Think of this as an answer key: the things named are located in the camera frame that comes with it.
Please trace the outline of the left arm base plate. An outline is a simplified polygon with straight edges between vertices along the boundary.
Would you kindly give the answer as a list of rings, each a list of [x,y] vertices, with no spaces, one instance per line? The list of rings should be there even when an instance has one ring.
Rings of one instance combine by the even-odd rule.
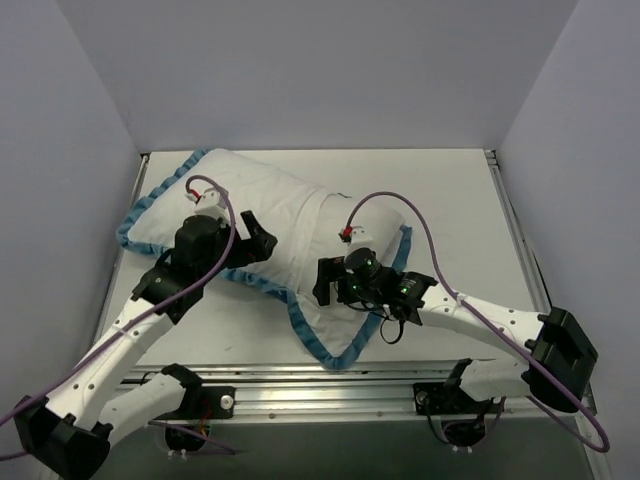
[[[201,386],[185,393],[176,411],[185,420],[226,420],[234,416],[236,389],[231,386]]]

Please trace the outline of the blue houndstooth pillowcase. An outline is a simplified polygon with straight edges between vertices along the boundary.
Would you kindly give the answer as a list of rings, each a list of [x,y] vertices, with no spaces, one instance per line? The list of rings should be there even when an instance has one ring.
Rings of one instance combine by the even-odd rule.
[[[373,237],[372,250],[386,266],[406,268],[412,229],[396,210],[355,200],[325,186],[299,179],[273,165],[224,149],[196,150],[147,195],[129,232],[130,252],[159,257],[172,247],[174,233],[192,215],[187,180],[205,175],[229,194],[236,212],[251,210],[278,243],[264,263],[222,271],[222,278],[269,295],[287,310],[293,332],[323,367],[344,370],[358,359],[380,323],[339,303],[318,305],[312,294],[317,261],[342,256],[338,237],[354,214]]]

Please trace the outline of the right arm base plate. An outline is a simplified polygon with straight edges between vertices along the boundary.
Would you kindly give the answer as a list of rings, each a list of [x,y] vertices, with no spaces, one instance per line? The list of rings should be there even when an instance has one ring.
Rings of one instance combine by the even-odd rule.
[[[476,401],[459,388],[448,388],[443,382],[414,383],[414,409],[420,416],[495,414],[499,403]]]

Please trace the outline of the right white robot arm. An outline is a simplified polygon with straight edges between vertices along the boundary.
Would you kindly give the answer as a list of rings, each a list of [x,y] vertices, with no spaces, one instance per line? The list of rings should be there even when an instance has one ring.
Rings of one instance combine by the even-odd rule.
[[[451,371],[444,400],[455,412],[497,397],[530,397],[545,407],[575,413],[598,353],[575,316],[516,310],[451,294],[425,274],[382,265],[369,248],[317,262],[313,295],[322,307],[340,303],[400,326],[453,331],[507,353],[507,358],[463,358]]]

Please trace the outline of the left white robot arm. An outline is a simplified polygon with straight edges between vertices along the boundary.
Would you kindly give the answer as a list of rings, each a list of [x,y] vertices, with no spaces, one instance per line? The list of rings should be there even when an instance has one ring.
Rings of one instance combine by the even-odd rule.
[[[112,446],[156,418],[194,417],[203,404],[202,380],[171,364],[127,394],[116,396],[130,369],[204,296],[224,268],[268,260],[277,244],[250,211],[241,214],[249,236],[234,221],[193,215],[141,278],[107,333],[71,376],[38,398],[24,397],[14,417],[24,450],[63,479],[89,479]]]

